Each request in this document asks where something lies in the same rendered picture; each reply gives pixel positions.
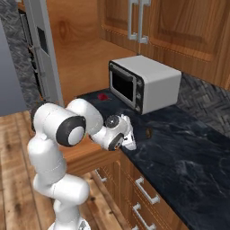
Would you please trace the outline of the wooden drawer front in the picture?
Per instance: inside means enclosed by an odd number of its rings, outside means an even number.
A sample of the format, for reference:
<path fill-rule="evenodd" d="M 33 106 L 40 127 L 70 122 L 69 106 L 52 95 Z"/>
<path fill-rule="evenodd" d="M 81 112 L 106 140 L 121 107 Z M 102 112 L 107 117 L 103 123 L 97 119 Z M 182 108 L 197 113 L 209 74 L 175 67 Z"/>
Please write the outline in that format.
<path fill-rule="evenodd" d="M 137 203 L 141 205 L 141 209 L 138 212 L 149 226 L 154 223 L 156 230 L 170 230 L 168 225 L 147 204 L 146 199 L 140 194 L 133 182 L 126 174 L 122 173 L 120 176 L 120 210 L 128 221 L 131 229 L 137 225 L 139 230 L 146 230 L 145 226 L 133 211 L 133 206 Z"/>
<path fill-rule="evenodd" d="M 124 173 L 127 177 L 133 182 L 136 186 L 137 190 L 140 194 L 146 199 L 144 194 L 135 184 L 135 180 L 140 176 L 144 175 L 137 169 L 137 167 L 131 163 L 131 161 L 124 155 L 121 155 L 120 158 L 120 176 Z M 168 225 L 170 230 L 189 230 L 189 228 L 182 222 L 182 220 L 175 214 L 175 212 L 171 209 L 171 207 L 164 201 L 164 199 L 159 195 L 159 193 L 155 190 L 155 192 L 160 197 L 160 202 L 152 205 L 147 199 L 147 204 L 160 216 L 160 218 Z"/>

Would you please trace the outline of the wide wooden cupboard door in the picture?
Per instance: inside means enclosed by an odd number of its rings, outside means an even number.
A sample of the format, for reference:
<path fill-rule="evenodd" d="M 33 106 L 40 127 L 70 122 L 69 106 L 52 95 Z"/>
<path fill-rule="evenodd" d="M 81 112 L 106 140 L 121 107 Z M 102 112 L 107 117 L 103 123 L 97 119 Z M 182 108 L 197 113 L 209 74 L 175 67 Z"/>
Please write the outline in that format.
<path fill-rule="evenodd" d="M 151 0 L 142 55 L 230 90 L 230 0 Z"/>

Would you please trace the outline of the open wooden drawer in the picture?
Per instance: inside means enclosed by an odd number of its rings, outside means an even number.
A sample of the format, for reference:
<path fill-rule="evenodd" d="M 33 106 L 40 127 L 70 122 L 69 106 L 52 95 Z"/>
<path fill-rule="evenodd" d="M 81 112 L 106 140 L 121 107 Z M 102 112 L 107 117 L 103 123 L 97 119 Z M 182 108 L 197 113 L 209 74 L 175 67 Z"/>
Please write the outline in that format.
<path fill-rule="evenodd" d="M 95 144 L 86 136 L 78 145 L 73 147 L 60 146 L 67 168 L 66 172 L 81 176 L 106 164 L 111 164 L 120 159 L 121 151 L 107 151 Z"/>

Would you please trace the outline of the wooden cupboard side panel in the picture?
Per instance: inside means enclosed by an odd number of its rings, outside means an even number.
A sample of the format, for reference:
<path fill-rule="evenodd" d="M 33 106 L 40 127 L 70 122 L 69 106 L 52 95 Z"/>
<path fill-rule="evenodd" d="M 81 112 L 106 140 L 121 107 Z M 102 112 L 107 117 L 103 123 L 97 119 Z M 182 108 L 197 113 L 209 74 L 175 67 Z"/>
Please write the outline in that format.
<path fill-rule="evenodd" d="M 109 86 L 108 63 L 134 53 L 100 38 L 97 0 L 47 0 L 64 103 Z"/>

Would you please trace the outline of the grey fridge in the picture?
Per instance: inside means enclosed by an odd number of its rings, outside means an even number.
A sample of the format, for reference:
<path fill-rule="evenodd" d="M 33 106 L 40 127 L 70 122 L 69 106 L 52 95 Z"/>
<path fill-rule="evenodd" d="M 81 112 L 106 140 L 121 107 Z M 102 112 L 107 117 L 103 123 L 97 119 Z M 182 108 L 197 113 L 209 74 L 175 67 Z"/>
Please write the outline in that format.
<path fill-rule="evenodd" d="M 64 105 L 49 24 L 47 0 L 15 0 L 38 73 L 42 98 Z"/>

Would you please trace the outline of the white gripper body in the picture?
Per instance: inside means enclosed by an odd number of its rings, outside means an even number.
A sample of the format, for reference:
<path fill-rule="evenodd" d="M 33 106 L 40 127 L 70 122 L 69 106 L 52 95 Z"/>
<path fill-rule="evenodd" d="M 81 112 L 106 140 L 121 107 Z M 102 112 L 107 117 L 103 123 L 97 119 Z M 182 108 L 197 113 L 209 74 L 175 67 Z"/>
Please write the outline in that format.
<path fill-rule="evenodd" d="M 132 133 L 129 133 L 127 136 L 124 137 L 121 145 L 126 147 L 130 151 L 137 149 L 136 141 Z"/>

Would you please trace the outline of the narrow wooden cupboard door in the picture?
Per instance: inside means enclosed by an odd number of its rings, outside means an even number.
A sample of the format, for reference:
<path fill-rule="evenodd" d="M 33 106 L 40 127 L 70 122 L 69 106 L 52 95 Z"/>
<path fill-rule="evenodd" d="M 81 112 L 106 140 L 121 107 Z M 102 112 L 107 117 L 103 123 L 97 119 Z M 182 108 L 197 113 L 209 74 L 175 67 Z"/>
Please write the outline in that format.
<path fill-rule="evenodd" d="M 128 39 L 128 0 L 98 0 L 98 19 L 102 39 L 138 53 L 138 42 Z"/>

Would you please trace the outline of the white microwave oven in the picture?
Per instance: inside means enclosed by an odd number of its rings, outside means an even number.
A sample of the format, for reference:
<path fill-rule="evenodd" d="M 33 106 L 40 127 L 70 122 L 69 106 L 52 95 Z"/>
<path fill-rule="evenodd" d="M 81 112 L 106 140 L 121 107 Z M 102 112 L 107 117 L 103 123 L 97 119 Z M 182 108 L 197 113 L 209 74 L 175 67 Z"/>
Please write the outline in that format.
<path fill-rule="evenodd" d="M 141 115 L 178 100 L 181 71 L 144 56 L 111 60 L 109 78 L 111 92 Z"/>

